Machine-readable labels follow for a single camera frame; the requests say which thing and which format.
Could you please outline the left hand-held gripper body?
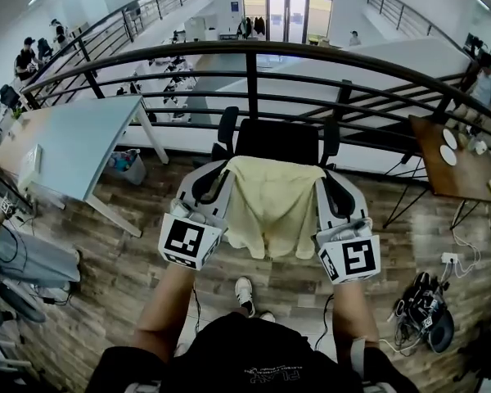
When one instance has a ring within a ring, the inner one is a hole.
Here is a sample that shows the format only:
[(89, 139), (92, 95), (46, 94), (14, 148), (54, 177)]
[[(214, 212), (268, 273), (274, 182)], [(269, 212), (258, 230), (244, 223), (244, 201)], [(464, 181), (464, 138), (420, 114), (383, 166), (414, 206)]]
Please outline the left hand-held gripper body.
[(224, 221), (209, 218), (174, 198), (162, 220), (158, 250), (170, 263), (202, 270), (225, 232)]

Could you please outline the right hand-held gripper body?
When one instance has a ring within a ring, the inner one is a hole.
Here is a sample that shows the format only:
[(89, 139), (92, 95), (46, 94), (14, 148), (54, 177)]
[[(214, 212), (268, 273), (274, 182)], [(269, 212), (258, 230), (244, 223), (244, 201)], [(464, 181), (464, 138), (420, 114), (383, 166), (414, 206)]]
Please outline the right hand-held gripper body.
[(381, 271), (380, 238), (372, 234), (371, 218), (322, 230), (316, 241), (318, 258), (332, 284), (367, 279)]

